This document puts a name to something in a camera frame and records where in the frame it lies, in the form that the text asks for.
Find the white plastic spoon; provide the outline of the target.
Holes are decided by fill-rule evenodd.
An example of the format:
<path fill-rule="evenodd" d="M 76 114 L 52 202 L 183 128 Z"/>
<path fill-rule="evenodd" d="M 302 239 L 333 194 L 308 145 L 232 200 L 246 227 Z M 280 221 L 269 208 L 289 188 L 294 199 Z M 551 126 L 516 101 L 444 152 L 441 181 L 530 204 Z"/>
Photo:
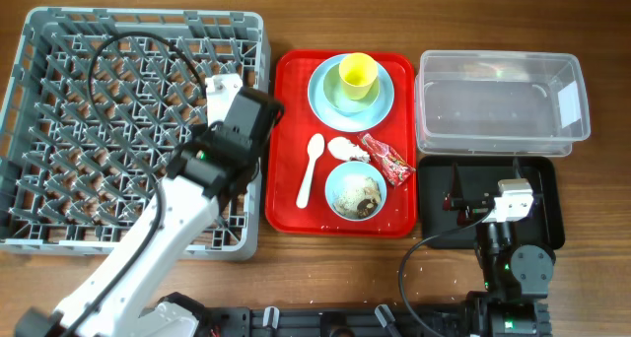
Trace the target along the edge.
<path fill-rule="evenodd" d="M 324 137 L 320 133 L 316 133 L 310 139 L 307 147 L 309 161 L 296 199 L 296 206 L 299 209 L 305 209 L 308 206 L 316 161 L 323 154 L 323 151 Z"/>

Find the yellow plastic cup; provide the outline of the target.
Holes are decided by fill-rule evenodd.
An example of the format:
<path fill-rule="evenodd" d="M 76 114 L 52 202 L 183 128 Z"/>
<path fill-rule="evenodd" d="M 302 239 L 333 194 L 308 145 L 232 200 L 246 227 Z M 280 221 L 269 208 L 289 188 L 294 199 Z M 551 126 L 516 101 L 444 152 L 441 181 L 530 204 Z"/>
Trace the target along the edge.
<path fill-rule="evenodd" d="M 356 101 L 368 94 L 378 78 L 379 66 L 372 56 L 355 52 L 341 60 L 338 71 L 344 94 Z"/>

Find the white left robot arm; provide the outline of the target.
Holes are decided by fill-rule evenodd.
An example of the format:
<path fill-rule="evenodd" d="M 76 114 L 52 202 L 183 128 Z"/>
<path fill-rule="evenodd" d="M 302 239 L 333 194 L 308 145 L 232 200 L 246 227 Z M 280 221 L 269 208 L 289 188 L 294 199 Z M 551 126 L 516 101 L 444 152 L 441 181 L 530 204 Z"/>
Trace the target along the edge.
<path fill-rule="evenodd" d="M 202 304 L 180 294 L 145 309 L 185 249 L 256 175 L 259 158 L 284 106 L 242 88 L 225 116 L 199 126 L 175 148 L 167 174 L 140 218 L 103 264 L 54 312 L 31 308 L 18 336 L 207 336 L 212 323 Z"/>

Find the light blue food bowl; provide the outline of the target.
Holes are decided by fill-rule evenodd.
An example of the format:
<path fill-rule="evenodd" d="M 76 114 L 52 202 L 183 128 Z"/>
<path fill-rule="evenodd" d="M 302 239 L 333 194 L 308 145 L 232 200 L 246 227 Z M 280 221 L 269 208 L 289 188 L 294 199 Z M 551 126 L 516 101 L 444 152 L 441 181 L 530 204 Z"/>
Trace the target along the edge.
<path fill-rule="evenodd" d="M 373 178 L 379 185 L 381 196 L 382 196 L 382 202 L 379 205 L 378 209 L 375 211 L 375 213 L 371 215 L 370 217 L 368 217 L 367 219 L 349 220 L 349 219 L 344 218 L 340 214 L 338 214 L 333 208 L 333 201 L 335 198 L 335 188 L 341 184 L 343 177 L 346 176 L 347 174 L 363 174 L 363 175 L 369 176 Z M 347 162 L 347 163 L 337 166 L 329 174 L 325 182 L 324 193 L 325 193 L 325 199 L 328 206 L 337 216 L 350 222 L 364 222 L 364 221 L 371 220 L 384 207 L 386 203 L 386 198 L 387 198 L 387 187 L 386 187 L 386 181 L 384 177 L 375 167 L 366 163 L 353 161 L 353 162 Z"/>

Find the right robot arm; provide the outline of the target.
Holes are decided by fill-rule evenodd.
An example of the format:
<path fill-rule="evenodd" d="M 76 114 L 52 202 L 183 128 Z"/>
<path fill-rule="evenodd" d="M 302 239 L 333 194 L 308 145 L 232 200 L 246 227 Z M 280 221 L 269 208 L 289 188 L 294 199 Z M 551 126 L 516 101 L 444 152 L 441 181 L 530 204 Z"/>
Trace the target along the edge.
<path fill-rule="evenodd" d="M 464 196 L 458 165 L 443 209 L 457 212 L 462 229 L 475 228 L 474 250 L 485 290 L 467 294 L 461 308 L 462 336 L 535 336 L 552 334 L 548 296 L 555 255 L 542 244 L 518 241 L 517 222 L 526 219 L 536 203 L 535 192 L 518 162 L 514 176 L 498 181 L 498 192 L 480 199 Z"/>

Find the light green small bowl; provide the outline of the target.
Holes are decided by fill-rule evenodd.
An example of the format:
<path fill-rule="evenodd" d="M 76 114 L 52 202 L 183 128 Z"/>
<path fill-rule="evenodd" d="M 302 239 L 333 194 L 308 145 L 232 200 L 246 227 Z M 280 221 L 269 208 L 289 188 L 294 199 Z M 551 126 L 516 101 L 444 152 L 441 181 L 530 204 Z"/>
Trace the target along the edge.
<path fill-rule="evenodd" d="M 339 64 L 335 64 L 324 77 L 323 91 L 336 111 L 344 115 L 353 115 L 367 110 L 375 103 L 380 93 L 380 83 L 376 80 L 363 98 L 351 100 L 344 93 L 343 82 L 339 76 Z"/>

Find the light blue plate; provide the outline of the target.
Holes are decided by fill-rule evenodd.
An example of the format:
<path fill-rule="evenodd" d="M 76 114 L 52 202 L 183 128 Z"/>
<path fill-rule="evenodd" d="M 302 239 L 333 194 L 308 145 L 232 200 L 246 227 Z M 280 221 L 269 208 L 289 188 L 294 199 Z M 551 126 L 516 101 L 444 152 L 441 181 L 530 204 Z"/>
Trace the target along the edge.
<path fill-rule="evenodd" d="M 387 70 L 378 63 L 380 93 L 375 103 L 365 111 L 344 115 L 336 111 L 328 102 L 323 91 L 326 73 L 339 64 L 347 54 L 337 54 L 321 62 L 312 72 L 308 83 L 308 102 L 315 116 L 327 127 L 349 133 L 371 129 L 381 123 L 389 114 L 394 103 L 394 84 Z"/>

